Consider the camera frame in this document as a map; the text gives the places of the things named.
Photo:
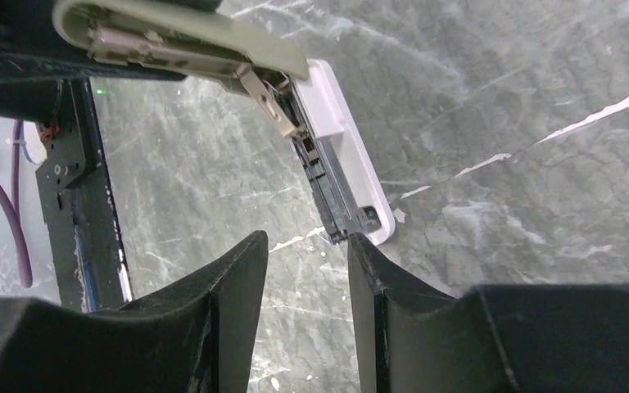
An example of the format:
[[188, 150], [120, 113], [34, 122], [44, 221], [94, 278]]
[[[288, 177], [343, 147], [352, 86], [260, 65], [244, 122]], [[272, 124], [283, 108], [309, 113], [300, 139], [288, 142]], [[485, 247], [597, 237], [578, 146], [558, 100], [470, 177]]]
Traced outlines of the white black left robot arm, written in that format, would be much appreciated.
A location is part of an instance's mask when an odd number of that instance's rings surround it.
[[181, 81], [139, 65], [105, 65], [69, 45], [52, 23], [53, 1], [0, 1], [0, 116], [47, 122], [68, 95], [70, 79], [90, 77]]

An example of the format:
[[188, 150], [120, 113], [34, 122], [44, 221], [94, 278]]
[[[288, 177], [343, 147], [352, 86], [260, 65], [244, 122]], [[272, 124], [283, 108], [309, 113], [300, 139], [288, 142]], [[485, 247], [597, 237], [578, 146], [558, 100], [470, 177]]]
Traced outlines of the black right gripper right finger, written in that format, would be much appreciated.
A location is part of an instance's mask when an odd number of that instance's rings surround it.
[[480, 285], [461, 297], [349, 238], [364, 392], [629, 392], [629, 285]]

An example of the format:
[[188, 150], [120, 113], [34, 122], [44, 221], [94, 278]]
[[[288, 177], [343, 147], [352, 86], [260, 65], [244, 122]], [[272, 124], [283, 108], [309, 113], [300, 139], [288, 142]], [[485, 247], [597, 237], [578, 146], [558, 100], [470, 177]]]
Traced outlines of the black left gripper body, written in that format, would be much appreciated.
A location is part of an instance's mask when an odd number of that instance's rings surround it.
[[107, 65], [69, 45], [52, 23], [54, 1], [0, 1], [0, 84], [50, 79], [182, 81], [181, 74], [140, 65]]

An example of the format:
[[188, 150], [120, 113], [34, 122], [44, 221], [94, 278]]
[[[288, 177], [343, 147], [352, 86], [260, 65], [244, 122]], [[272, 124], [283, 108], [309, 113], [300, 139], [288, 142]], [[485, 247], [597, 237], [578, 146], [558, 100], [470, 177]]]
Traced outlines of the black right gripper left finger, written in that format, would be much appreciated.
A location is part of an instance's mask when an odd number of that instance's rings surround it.
[[120, 307], [0, 297], [0, 392], [244, 392], [269, 258], [256, 231]]

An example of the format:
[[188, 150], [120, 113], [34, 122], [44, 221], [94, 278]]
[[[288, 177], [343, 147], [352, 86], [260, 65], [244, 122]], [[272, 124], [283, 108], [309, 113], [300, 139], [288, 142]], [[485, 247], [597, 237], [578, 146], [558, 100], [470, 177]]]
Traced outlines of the small beige white stapler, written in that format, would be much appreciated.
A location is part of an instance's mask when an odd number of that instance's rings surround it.
[[212, 79], [251, 97], [292, 143], [326, 238], [373, 244], [396, 224], [332, 67], [292, 41], [215, 11], [164, 1], [58, 1], [56, 32], [97, 62]]

